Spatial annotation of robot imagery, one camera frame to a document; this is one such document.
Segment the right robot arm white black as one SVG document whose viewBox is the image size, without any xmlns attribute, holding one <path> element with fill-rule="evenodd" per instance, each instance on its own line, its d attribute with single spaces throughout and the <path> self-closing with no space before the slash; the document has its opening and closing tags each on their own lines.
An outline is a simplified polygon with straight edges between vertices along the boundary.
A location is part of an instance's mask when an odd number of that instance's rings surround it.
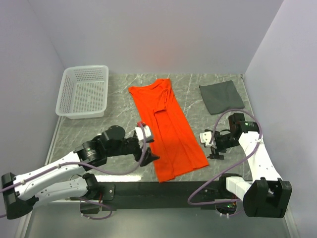
<svg viewBox="0 0 317 238">
<path fill-rule="evenodd" d="M 283 218 L 292 185 L 282 179 L 268 155 L 255 121 L 246 121 L 243 113 L 229 116 L 227 134 L 205 129 L 200 133 L 200 142 L 211 149 L 210 159 L 223 160 L 227 149 L 240 146 L 251 170 L 252 182 L 241 175 L 223 173 L 217 186 L 221 199 L 239 198 L 248 217 Z"/>
</svg>

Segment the orange t shirt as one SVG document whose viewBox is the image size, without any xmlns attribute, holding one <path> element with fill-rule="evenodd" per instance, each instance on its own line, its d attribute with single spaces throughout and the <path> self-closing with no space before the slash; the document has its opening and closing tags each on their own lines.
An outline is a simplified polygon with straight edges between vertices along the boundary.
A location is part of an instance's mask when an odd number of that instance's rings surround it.
<svg viewBox="0 0 317 238">
<path fill-rule="evenodd" d="M 151 150 L 159 182 L 207 167 L 208 160 L 172 90 L 171 80 L 157 79 L 153 84 L 128 89 L 141 121 L 154 135 Z"/>
</svg>

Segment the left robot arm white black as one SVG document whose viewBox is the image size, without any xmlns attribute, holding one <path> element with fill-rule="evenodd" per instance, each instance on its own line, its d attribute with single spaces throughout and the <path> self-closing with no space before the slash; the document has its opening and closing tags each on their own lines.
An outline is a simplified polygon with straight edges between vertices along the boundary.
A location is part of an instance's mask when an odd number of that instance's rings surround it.
<svg viewBox="0 0 317 238">
<path fill-rule="evenodd" d="M 132 137 L 124 128 L 113 125 L 92 140 L 84 142 L 61 159 L 22 175 L 1 177 L 5 214 L 9 220 L 20 218 L 41 205 L 76 198 L 85 202 L 102 199 L 103 189 L 90 170 L 100 170 L 109 157 L 133 155 L 136 167 L 159 159 L 148 144 L 154 141 L 151 129 L 138 124 Z"/>
</svg>

